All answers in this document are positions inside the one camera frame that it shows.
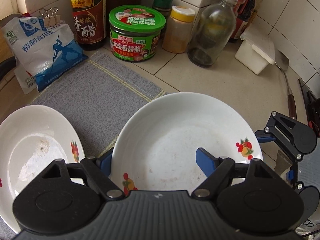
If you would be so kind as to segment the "grey checked cloth mat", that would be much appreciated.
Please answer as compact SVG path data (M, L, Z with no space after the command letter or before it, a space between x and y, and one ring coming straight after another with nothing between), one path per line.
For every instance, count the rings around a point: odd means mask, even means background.
M27 105L44 105L60 112L81 141L87 157L112 148L127 120L148 102L166 94L145 70L100 49L73 67L44 91L19 95L13 78L1 90L1 119Z

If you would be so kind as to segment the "clear glass bottle red cap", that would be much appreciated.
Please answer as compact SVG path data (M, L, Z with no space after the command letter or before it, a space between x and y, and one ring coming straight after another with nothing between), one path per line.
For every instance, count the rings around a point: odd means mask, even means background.
M204 9L187 47L192 63L203 68L214 64L235 30L237 2L220 0Z

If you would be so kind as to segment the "binder clips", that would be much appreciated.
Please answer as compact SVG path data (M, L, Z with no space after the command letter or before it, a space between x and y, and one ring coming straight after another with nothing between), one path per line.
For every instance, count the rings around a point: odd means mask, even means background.
M58 12L58 7L52 7L49 9L41 8L39 10L39 16L43 19L45 27L52 27L60 23L61 15Z

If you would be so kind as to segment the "white plastic seasoning box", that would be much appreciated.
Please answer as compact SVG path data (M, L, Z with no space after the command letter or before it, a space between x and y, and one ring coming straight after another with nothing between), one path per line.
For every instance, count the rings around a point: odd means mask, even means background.
M275 64L273 41L254 24L245 29L240 35L240 39L242 44L236 52L235 58L255 75L259 75L269 64Z

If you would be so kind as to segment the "white plate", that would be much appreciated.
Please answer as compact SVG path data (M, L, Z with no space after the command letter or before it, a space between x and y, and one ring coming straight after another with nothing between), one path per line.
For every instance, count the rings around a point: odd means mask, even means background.
M75 129L58 111L30 105L11 113L1 123L1 219L19 233L12 211L19 193L53 160L78 163L84 158Z
M125 124L111 160L111 180L131 190L194 191L206 175L196 150L247 164L261 159L246 120L226 103L199 93L174 93L147 103Z

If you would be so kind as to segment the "yellow lid spice jar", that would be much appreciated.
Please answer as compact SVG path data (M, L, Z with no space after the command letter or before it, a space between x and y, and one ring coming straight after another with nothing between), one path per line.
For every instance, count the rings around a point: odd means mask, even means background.
M195 11L191 8L172 6L162 43L162 48L170 53L184 53L191 35Z

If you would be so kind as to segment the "green lid sauce jar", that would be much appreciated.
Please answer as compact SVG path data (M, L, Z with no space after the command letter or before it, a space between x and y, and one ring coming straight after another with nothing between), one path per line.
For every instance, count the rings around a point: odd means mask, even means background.
M139 62L152 58L159 44L165 17L142 5L122 5L109 13L110 48L124 61Z

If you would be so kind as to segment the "white blue salt bag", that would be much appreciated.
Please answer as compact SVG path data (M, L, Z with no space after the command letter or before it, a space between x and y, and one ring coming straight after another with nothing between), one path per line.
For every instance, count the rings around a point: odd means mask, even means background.
M15 17L2 32L19 63L35 78L39 92L87 59L65 22L46 27L41 18Z

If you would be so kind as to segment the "dark vinegar bottle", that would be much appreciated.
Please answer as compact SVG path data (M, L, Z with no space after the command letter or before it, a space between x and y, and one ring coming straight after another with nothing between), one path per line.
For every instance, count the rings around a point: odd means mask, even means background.
M106 0L71 0L76 39L83 50L101 48L107 38Z

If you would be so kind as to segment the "green lid dark jar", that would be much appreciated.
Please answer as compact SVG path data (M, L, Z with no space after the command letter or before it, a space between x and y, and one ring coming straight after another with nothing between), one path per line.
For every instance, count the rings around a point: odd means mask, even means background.
M160 12L165 20L167 20L171 14L172 1L173 0L153 0L152 8Z

